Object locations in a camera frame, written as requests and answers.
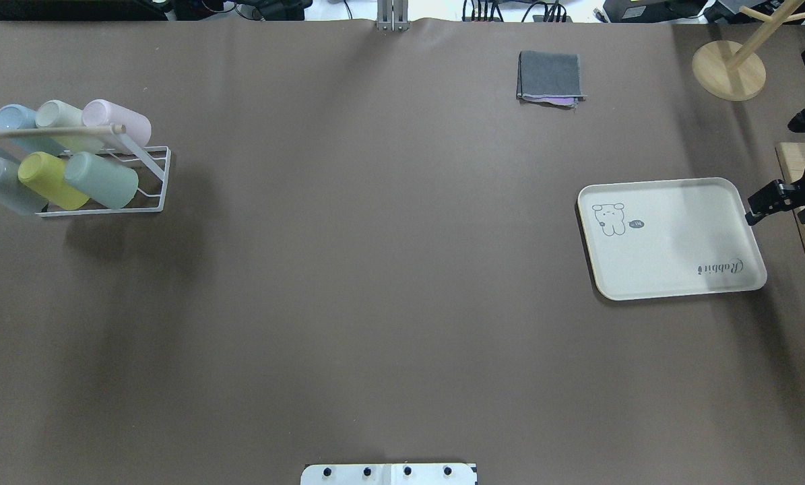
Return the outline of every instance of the wooden pole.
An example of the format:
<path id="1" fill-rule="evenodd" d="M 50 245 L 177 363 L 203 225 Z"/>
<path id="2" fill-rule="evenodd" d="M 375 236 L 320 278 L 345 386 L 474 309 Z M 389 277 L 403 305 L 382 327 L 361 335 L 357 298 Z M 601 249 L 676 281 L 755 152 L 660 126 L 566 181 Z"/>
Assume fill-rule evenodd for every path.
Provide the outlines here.
<path id="1" fill-rule="evenodd" d="M 738 52 L 735 53 L 731 59 L 726 61 L 726 70 L 734 71 L 735 68 L 743 64 L 746 58 L 755 53 L 756 50 L 780 28 L 780 25 L 786 22 L 788 16 L 794 13 L 794 10 L 797 10 L 800 4 L 803 4 L 803 0 L 785 0 L 785 3 L 782 3 L 780 8 L 774 12 L 774 15 L 771 15 L 771 21 L 765 22 L 765 24 L 759 27 L 750 37 L 750 40 L 747 40 L 744 46 L 740 47 Z"/>
<path id="2" fill-rule="evenodd" d="M 31 128 L 0 129 L 0 140 L 5 138 L 28 138 L 32 136 L 101 136 L 126 133 L 123 124 L 107 126 L 79 126 L 76 128 Z"/>
<path id="3" fill-rule="evenodd" d="M 748 18 L 754 18 L 754 19 L 760 20 L 762 22 L 770 22 L 772 20 L 770 15 L 765 15 L 764 13 L 761 13 L 761 12 L 758 12 L 756 10 L 753 10 L 753 9 L 747 7 L 746 5 L 741 5 L 740 13 L 743 13 L 744 15 L 748 16 Z M 795 13 L 794 15 L 789 15 L 788 18 L 785 19 L 785 21 L 794 22 L 796 20 L 803 20 L 803 19 L 805 19 L 805 12 L 803 12 L 803 13 Z"/>

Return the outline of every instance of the blue cup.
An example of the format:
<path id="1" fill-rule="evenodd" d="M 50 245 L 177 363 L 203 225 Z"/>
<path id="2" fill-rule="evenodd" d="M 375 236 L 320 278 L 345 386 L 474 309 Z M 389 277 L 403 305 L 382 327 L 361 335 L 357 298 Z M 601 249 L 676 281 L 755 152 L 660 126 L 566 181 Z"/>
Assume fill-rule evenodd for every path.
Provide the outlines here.
<path id="1" fill-rule="evenodd" d="M 0 110 L 0 129 L 31 129 L 36 128 L 34 122 L 36 111 L 21 104 L 8 104 Z M 17 147 L 28 153 L 45 152 L 51 156 L 59 156 L 64 147 L 55 140 L 46 136 L 36 138 L 13 138 Z"/>

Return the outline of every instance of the bear illustration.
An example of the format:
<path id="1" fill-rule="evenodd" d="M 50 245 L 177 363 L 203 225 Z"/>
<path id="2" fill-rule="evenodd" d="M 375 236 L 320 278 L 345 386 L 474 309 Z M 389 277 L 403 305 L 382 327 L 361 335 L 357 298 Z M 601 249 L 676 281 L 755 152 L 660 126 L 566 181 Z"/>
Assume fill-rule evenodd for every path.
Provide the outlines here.
<path id="1" fill-rule="evenodd" d="M 603 234 L 606 236 L 621 236 L 626 232 L 624 226 L 624 205 L 623 203 L 603 203 L 592 207 L 593 216 L 597 218 Z"/>

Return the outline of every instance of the yellow cup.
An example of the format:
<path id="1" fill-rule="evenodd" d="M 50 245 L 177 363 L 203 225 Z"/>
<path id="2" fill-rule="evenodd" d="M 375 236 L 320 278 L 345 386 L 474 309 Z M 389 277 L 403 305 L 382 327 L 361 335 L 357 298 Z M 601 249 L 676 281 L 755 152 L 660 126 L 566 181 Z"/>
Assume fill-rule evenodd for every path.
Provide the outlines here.
<path id="1" fill-rule="evenodd" d="M 20 165 L 20 182 L 46 199 L 67 211 L 75 211 L 88 202 L 87 195 L 67 185 L 64 181 L 66 163 L 58 157 L 44 152 L 34 152 Z"/>

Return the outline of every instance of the power strip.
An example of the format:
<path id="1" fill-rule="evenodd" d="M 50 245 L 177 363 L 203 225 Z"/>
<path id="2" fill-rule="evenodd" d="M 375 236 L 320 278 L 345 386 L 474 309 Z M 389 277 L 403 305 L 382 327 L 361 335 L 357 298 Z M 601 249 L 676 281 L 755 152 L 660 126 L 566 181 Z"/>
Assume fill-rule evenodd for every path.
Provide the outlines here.
<path id="1" fill-rule="evenodd" d="M 546 15 L 535 15 L 534 16 L 534 21 L 535 22 L 544 22 L 544 18 L 546 18 Z M 567 24 L 572 24 L 573 18 L 571 16 L 567 15 L 567 19 L 566 19 L 565 22 Z"/>
<path id="2" fill-rule="evenodd" d="M 477 485 L 468 463 L 372 463 L 308 465 L 300 485 Z"/>

